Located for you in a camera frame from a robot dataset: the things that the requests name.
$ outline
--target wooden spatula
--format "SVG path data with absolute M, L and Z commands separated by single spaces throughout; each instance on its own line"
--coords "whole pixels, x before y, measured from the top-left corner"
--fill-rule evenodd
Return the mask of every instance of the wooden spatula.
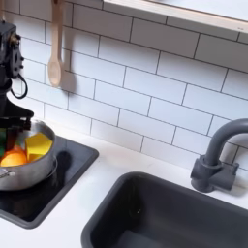
M 52 46 L 51 57 L 48 63 L 48 76 L 52 86 L 58 87 L 62 74 L 63 63 L 61 59 L 62 51 L 62 28 L 64 0 L 51 0 L 52 2 Z

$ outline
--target wall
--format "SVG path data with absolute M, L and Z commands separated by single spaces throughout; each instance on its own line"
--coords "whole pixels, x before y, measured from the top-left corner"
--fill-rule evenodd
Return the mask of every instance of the wall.
M 248 35 L 172 17 L 70 0 L 61 88 L 47 79 L 50 0 L 8 0 L 23 37 L 28 98 L 39 118 L 190 169 L 223 124 L 248 117 Z M 15 82 L 15 92 L 21 93 Z M 248 186 L 248 135 L 221 160 L 240 162 Z

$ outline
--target orange fruit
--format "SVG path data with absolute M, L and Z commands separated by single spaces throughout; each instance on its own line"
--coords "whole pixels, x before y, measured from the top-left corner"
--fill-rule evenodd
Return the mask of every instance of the orange fruit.
M 21 166 L 27 163 L 27 157 L 24 151 L 18 145 L 7 151 L 2 160 L 1 160 L 1 167 L 14 167 L 14 166 Z
M 25 154 L 24 150 L 19 145 L 16 144 L 13 149 L 6 151 L 4 156 L 11 153 L 21 153 L 21 152 Z

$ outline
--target faucet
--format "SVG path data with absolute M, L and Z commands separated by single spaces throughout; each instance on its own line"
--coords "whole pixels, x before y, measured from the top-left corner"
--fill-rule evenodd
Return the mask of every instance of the faucet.
M 196 160 L 191 173 L 192 186 L 203 193 L 216 188 L 230 191 L 234 185 L 239 164 L 223 164 L 219 158 L 225 143 L 233 136 L 248 133 L 248 119 L 237 119 L 216 131 L 207 148 L 206 154 Z

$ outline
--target dark gray sink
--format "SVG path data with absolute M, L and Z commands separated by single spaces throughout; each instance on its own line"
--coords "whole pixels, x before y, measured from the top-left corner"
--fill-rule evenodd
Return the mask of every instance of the dark gray sink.
M 83 248 L 247 248 L 248 211 L 155 176 L 121 176 L 85 226 Z

